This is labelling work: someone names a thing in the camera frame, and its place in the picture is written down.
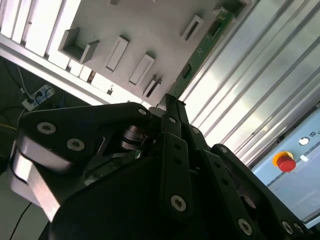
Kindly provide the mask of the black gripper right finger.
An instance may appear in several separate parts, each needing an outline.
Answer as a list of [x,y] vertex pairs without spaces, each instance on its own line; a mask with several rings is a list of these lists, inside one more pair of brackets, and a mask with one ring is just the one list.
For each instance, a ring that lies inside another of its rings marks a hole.
[[209,147],[189,124],[185,104],[177,111],[189,162],[198,174],[201,209],[211,240],[311,240],[313,234],[223,144]]

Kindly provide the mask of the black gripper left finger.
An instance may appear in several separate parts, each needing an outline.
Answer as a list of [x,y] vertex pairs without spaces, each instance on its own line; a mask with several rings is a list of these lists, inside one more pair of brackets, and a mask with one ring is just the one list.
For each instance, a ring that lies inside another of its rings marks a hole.
[[24,115],[10,156],[12,190],[53,221],[63,203],[111,158],[140,151],[160,165],[160,202],[191,196],[185,105],[165,94],[156,107],[136,102],[33,111]]

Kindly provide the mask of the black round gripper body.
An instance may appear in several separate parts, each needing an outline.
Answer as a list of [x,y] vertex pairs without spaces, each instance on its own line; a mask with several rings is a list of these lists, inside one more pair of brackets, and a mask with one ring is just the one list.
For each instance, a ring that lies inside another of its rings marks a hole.
[[143,123],[147,142],[134,160],[69,198],[51,240],[238,240],[239,159],[186,124]]

